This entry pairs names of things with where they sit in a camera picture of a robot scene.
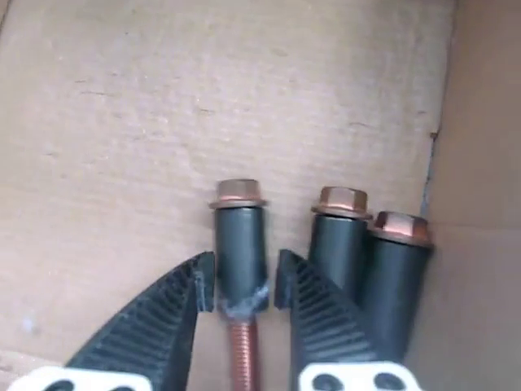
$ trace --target hex bolt head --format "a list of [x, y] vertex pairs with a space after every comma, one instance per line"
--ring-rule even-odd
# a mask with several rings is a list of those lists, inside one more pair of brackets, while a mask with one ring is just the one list
[[432, 238], [426, 219], [405, 213], [378, 213], [372, 233], [382, 239], [421, 247], [431, 247]]
[[323, 187], [318, 203], [311, 210], [338, 217], [371, 219], [367, 212], [367, 193], [349, 187]]
[[261, 185], [255, 179], [226, 179], [217, 184], [217, 199], [212, 209], [264, 206]]

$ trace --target cardboard box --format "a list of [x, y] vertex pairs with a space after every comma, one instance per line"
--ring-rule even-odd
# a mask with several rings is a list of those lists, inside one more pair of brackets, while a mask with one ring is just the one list
[[[426, 214], [438, 252], [408, 365], [425, 389], [518, 389], [521, 7], [458, 2], [440, 125], [453, 10], [13, 0], [0, 35], [0, 384], [63, 362], [211, 248], [215, 181], [248, 176], [271, 201], [272, 271], [278, 248], [305, 253], [323, 185]], [[260, 338], [265, 388], [286, 389], [287, 318], [262, 315]], [[230, 387], [226, 349], [218, 316], [202, 316], [190, 389]]]

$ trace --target pointed black plastic piece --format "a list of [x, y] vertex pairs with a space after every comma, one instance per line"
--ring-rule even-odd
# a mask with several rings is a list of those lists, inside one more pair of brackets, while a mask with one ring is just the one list
[[213, 253], [184, 261], [109, 320], [67, 367], [131, 372], [154, 391], [186, 388], [197, 314], [213, 310]]
[[291, 389], [310, 363], [380, 359], [359, 309], [315, 265], [290, 250], [279, 255], [274, 304], [291, 311]]

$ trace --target white mounting plate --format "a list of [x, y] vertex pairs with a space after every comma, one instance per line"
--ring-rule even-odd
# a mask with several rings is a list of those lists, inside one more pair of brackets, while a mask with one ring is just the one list
[[376, 376], [389, 374], [401, 380], [399, 391], [422, 391], [414, 375], [402, 365], [394, 362], [324, 363], [310, 364], [299, 376], [299, 391], [317, 391], [313, 381], [320, 375], [333, 376], [345, 391], [383, 391], [375, 383]]
[[74, 391], [112, 391], [118, 387], [128, 387], [133, 391], [152, 391], [152, 385], [145, 376], [63, 367], [38, 368], [19, 378], [7, 391], [44, 391], [61, 380], [70, 381]]

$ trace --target bolt thread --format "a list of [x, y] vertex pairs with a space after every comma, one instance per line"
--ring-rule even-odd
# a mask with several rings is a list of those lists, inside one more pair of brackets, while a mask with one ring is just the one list
[[257, 348], [258, 335], [255, 319], [230, 321], [231, 372], [234, 391], [258, 391]]

